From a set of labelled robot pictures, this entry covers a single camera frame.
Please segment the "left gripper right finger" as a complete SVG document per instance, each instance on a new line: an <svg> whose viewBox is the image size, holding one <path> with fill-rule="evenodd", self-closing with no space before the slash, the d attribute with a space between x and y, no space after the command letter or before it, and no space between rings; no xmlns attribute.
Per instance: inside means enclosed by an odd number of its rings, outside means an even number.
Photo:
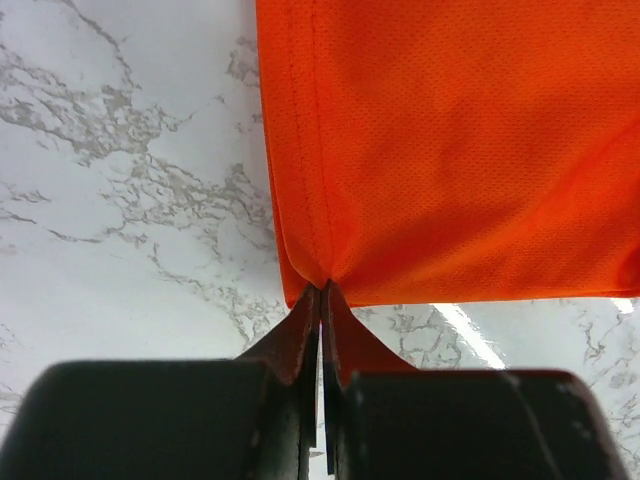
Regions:
<svg viewBox="0 0 640 480"><path fill-rule="evenodd" d="M601 409L555 369L418 369L320 294L327 470L337 479L624 479Z"/></svg>

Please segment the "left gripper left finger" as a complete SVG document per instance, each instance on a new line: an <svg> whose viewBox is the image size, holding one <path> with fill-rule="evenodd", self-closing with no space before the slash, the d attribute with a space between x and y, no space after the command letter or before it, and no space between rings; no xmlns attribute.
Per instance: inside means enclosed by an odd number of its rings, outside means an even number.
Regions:
<svg viewBox="0 0 640 480"><path fill-rule="evenodd" d="M319 291L234 359L74 361L28 390L5 479L305 479Z"/></svg>

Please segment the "orange t shirt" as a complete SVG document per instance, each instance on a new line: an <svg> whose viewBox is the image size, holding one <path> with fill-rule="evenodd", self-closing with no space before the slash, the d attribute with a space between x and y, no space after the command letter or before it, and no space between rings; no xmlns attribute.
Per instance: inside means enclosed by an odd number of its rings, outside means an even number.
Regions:
<svg viewBox="0 0 640 480"><path fill-rule="evenodd" d="M260 1L284 296L639 293L635 1Z"/></svg>

